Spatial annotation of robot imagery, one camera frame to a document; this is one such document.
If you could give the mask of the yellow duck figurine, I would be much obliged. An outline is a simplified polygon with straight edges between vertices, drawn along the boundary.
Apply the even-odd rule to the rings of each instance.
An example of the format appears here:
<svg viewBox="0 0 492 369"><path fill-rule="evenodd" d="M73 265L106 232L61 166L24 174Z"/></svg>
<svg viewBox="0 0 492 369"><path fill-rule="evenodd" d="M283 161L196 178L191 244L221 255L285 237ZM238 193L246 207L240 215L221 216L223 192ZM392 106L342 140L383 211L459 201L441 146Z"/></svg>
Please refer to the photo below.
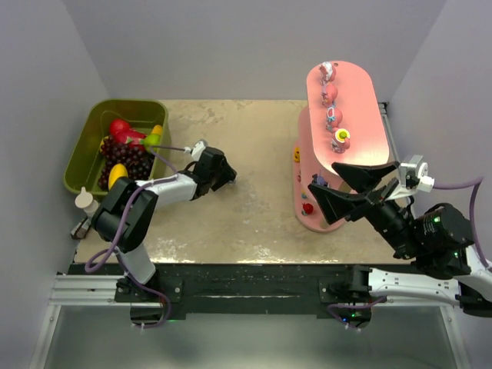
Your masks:
<svg viewBox="0 0 492 369"><path fill-rule="evenodd" d="M296 147L294 150L294 162L299 162L301 160L300 158L300 148Z"/></svg>

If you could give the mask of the pink figurine with blue glasses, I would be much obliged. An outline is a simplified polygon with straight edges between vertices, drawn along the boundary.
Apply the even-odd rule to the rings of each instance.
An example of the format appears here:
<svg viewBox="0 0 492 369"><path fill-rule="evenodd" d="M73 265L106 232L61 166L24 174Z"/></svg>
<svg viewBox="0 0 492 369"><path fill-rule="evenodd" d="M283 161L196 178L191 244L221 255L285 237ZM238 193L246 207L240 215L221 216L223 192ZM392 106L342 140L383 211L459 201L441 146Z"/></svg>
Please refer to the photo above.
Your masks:
<svg viewBox="0 0 492 369"><path fill-rule="evenodd" d="M330 106L326 112L326 129L330 133L334 133L343 120L343 114L335 105Z"/></svg>

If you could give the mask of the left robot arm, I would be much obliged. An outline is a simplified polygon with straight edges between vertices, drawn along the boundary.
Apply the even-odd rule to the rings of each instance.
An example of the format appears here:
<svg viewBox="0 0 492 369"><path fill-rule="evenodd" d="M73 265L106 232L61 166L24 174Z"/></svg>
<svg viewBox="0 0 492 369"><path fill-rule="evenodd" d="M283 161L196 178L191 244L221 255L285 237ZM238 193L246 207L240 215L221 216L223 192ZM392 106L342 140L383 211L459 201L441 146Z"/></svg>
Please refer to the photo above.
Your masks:
<svg viewBox="0 0 492 369"><path fill-rule="evenodd" d="M87 273L99 270L116 255L127 278L138 288L160 291L158 271L145 247L145 237L155 210L178 202L194 201L235 181L237 172L223 151L206 146L192 151L193 161L166 178L116 180L91 218L91 226L110 246L85 264Z"/></svg>

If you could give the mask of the purple star figurine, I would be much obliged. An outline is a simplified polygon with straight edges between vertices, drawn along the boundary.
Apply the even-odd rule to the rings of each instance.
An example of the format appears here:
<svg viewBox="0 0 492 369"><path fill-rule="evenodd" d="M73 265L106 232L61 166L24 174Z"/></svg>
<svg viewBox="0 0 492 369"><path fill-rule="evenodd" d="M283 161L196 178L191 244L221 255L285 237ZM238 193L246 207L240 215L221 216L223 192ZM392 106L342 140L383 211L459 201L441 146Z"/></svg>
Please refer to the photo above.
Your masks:
<svg viewBox="0 0 492 369"><path fill-rule="evenodd" d="M329 183L320 174L314 174L314 175L312 175L312 182L311 183L313 185L319 185L319 186L325 187L325 188L329 188L330 187Z"/></svg>

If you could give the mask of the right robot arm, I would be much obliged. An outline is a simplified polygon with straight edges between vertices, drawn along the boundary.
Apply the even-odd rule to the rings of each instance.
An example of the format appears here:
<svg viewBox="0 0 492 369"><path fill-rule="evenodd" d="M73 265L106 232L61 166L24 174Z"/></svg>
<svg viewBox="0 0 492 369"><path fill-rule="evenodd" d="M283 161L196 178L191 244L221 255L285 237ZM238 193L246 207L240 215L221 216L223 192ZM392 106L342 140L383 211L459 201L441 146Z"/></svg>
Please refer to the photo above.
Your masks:
<svg viewBox="0 0 492 369"><path fill-rule="evenodd" d="M358 310L393 296L441 301L468 315L491 316L491 265L479 250L474 210L465 217L452 204L438 203L416 218L410 205L397 203L436 188L422 156L375 166L335 162L332 168L351 192L330 188L320 175L308 185L327 223L366 219L391 246L394 258L409 261L416 270L350 267L343 281L327 286L338 299L327 307L332 316L345 309L349 315L341 320L348 324Z"/></svg>

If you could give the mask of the pink pig figurine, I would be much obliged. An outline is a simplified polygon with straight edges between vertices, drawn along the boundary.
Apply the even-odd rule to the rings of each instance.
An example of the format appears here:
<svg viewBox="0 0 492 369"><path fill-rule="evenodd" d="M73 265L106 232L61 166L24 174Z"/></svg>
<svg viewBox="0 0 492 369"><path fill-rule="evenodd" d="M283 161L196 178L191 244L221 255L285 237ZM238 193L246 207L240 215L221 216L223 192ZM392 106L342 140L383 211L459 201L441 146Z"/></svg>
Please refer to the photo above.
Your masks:
<svg viewBox="0 0 492 369"><path fill-rule="evenodd" d="M338 96L338 89L333 84L329 83L322 86L321 98L322 105L326 108L331 107Z"/></svg>

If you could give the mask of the pink figurine with yellow hat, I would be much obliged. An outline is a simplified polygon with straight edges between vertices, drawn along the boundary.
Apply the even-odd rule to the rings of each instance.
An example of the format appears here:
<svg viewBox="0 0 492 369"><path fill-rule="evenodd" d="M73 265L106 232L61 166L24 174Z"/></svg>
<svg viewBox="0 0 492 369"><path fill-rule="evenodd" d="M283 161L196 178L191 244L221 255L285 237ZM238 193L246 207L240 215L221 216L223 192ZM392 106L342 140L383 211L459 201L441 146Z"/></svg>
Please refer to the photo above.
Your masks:
<svg viewBox="0 0 492 369"><path fill-rule="evenodd" d="M333 152L343 154L351 146L351 134L345 128L337 128L332 133L331 149Z"/></svg>

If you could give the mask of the red white figurine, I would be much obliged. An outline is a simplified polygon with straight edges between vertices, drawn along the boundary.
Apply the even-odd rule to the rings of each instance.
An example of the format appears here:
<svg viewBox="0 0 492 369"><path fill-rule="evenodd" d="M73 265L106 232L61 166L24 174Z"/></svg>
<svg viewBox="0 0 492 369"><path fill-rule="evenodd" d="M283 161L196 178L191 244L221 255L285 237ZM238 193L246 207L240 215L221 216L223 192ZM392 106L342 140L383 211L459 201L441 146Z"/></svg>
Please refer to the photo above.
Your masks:
<svg viewBox="0 0 492 369"><path fill-rule="evenodd" d="M333 82L336 77L336 68L333 63L330 61L324 61L319 64L318 67L321 77L320 83L321 85L327 85L330 82Z"/></svg>

